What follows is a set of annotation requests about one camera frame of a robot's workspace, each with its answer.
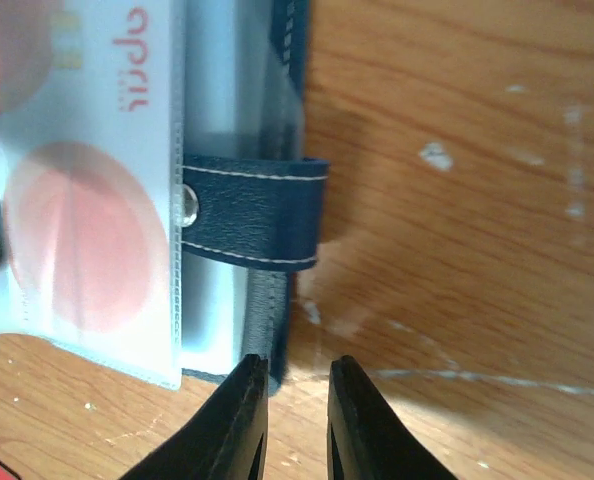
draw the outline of transparent plastic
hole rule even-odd
[[[299,160],[304,109],[287,74],[294,3],[187,0],[186,8],[184,151]],[[289,13],[286,25],[274,24],[279,9]],[[282,32],[279,44],[271,41],[273,27]],[[182,264],[181,364],[228,374],[245,353],[249,271],[190,253]]]
[[[178,387],[183,2],[0,0],[0,334]]]

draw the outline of white stain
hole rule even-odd
[[[317,308],[317,304],[312,300],[306,300],[302,307],[304,311],[308,315],[308,321],[313,325],[321,325],[321,315],[319,314],[319,308]]]
[[[401,324],[399,322],[396,322],[395,320],[388,320],[388,325],[390,325],[395,330],[402,330],[402,331],[408,332],[408,333],[414,332],[414,330],[412,328],[407,327],[406,325]]]
[[[584,204],[580,201],[575,201],[566,209],[566,213],[571,217],[581,218],[584,216]]]
[[[526,87],[524,87],[523,85],[508,85],[506,87],[506,91],[508,93],[526,93],[528,89]]]
[[[522,163],[527,163],[528,165],[532,165],[533,167],[539,167],[546,164],[546,160],[544,160],[536,153],[531,152],[530,150],[525,150],[523,148],[517,147],[510,147],[506,151],[508,152],[508,155],[513,157],[515,160]]]
[[[426,145],[419,156],[423,158],[430,165],[443,172],[449,171],[453,167],[453,159],[444,146],[439,142],[431,142]]]
[[[381,378],[423,376],[438,377],[446,380],[466,380],[470,382],[485,381],[491,383],[502,383],[504,385],[510,385],[514,387],[546,388],[549,390],[556,390],[561,393],[568,393],[570,395],[590,395],[594,397],[594,388],[562,385],[551,382],[537,382],[523,378],[488,375],[485,373],[454,370],[375,370],[373,373]]]
[[[568,185],[577,190],[584,188],[584,171],[579,165],[568,170]]]

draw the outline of white stitching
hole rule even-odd
[[[194,248],[199,248],[201,250],[205,250],[207,252],[219,253],[220,255],[227,255],[229,257],[241,258],[243,260],[250,260],[250,261],[253,261],[253,262],[295,265],[295,264],[300,264],[300,263],[313,262],[313,261],[316,261],[317,260],[317,255],[313,255],[312,257],[304,258],[304,259],[301,259],[301,260],[273,260],[272,258],[256,258],[256,257],[248,257],[246,255],[240,255],[238,253],[224,252],[223,250],[217,250],[216,248],[204,247],[203,245],[198,245],[196,243],[186,242],[185,240],[182,240],[181,243],[183,243],[184,245],[188,245],[190,247],[194,247]]]
[[[244,173],[244,172],[228,172],[224,170],[213,170],[210,168],[191,167],[184,165],[186,170],[194,170],[196,172],[214,173],[215,175],[227,175],[231,177],[246,177],[246,178],[259,178],[261,180],[286,180],[291,182],[315,182],[320,180],[326,180],[328,175],[320,177],[296,177],[293,175],[260,175],[258,173]]]

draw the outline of scratch mark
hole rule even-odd
[[[406,325],[403,325],[402,323],[399,323],[395,320],[388,320],[388,324],[394,328],[395,330],[401,330],[407,333],[412,333],[417,335],[422,343],[424,343],[425,345],[431,347],[435,353],[444,361],[446,362],[446,364],[448,365],[449,368],[454,369],[454,370],[458,370],[459,369],[459,364],[453,360],[445,351],[444,349],[441,347],[441,345],[439,344],[439,342],[437,342],[436,340],[430,338],[428,335],[424,335],[421,332],[418,332],[417,330],[415,330],[414,328],[410,328]]]
[[[415,332],[412,328],[407,327],[403,323],[396,322],[395,320],[388,320],[388,325],[390,325],[395,330],[402,330],[402,331],[408,332],[408,333],[414,333]]]
[[[430,142],[419,152],[419,156],[437,170],[443,172],[447,172],[453,167],[452,157],[448,155],[444,146],[439,142]]]
[[[523,378],[507,376],[488,375],[485,373],[464,372],[454,370],[376,370],[373,372],[380,378],[404,378],[412,376],[436,377],[446,380],[466,380],[469,382],[484,381],[490,383],[502,383],[513,387],[546,388],[570,395],[590,395],[594,397],[594,388],[578,387],[574,385],[562,385],[551,382],[537,382]]]
[[[163,416],[163,413],[160,413],[159,415],[157,415],[157,417],[155,417],[153,419],[153,421],[150,422],[150,425],[148,426],[148,428],[146,428],[144,430],[138,430],[136,432],[124,433],[123,435],[118,435],[116,437],[104,438],[103,441],[114,447],[115,445],[117,445],[118,440],[121,440],[124,438],[142,437],[142,436],[150,435],[150,434],[154,433],[153,428],[155,428],[155,425],[157,425],[159,420],[161,420],[162,416]]]

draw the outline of metal snap button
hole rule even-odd
[[[197,194],[188,185],[184,184],[184,212],[181,226],[190,227],[197,220],[199,215],[199,200]]]

